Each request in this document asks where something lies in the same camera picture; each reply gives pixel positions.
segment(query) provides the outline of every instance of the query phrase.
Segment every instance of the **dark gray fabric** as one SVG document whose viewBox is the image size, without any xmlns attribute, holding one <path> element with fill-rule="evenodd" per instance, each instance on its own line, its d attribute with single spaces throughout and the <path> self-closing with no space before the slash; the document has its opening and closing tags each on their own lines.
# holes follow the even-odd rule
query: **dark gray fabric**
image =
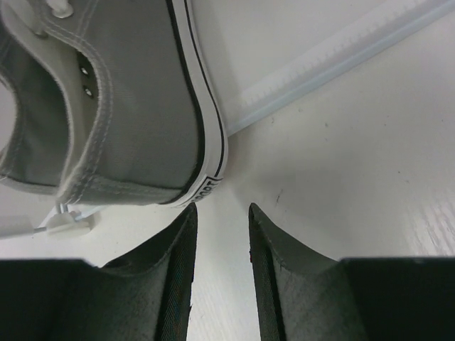
<svg viewBox="0 0 455 341">
<path fill-rule="evenodd" d="M 184 341 L 196 237 L 192 204 L 101 269 L 81 261 L 0 261 L 0 340 Z"/>
<path fill-rule="evenodd" d="M 250 208 L 250 244 L 263 341 L 367 340 L 343 267 Z"/>
<path fill-rule="evenodd" d="M 45 30 L 82 52 L 97 77 L 97 118 L 62 201 L 131 202 L 130 184 L 159 189 L 153 198 L 136 193 L 135 203 L 175 198 L 203 141 L 166 1 L 74 1 L 66 19 L 52 16 L 44 0 L 32 2 Z M 95 177 L 119 186 L 99 191 Z"/>
<path fill-rule="evenodd" d="M 0 25 L 0 75 L 16 100 L 16 122 L 1 153 L 0 178 L 32 193 L 53 193 L 68 148 L 62 92 L 54 79 Z"/>
<path fill-rule="evenodd" d="M 366 340 L 342 266 L 301 275 L 274 260 L 287 341 Z"/>
</svg>

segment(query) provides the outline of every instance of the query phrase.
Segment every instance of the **gray canvas sneaker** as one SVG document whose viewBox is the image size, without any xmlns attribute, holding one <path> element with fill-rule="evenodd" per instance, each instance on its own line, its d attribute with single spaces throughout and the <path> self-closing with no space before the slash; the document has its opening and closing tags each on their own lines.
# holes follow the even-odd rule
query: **gray canvas sneaker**
<svg viewBox="0 0 455 341">
<path fill-rule="evenodd" d="M 181 206 L 221 181 L 227 136 L 191 0 L 9 0 L 1 15 L 18 49 L 52 76 L 55 98 L 65 103 L 68 146 L 53 157 L 60 202 Z M 28 77 L 40 79 L 34 69 Z M 43 116 L 43 107 L 32 109 L 30 117 Z M 22 162 L 29 167 L 30 160 Z"/>
</svg>

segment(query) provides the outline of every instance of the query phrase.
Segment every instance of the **white floor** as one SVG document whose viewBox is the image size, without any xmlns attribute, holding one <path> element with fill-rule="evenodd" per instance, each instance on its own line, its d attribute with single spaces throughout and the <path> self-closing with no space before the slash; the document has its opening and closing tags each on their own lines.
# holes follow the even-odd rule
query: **white floor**
<svg viewBox="0 0 455 341">
<path fill-rule="evenodd" d="M 455 254 L 455 13 L 230 138 L 225 181 L 198 205 L 188 340 L 259 340 L 247 211 L 315 250 Z M 178 214 L 110 207 L 86 237 L 0 242 L 0 256 L 102 265 Z"/>
</svg>

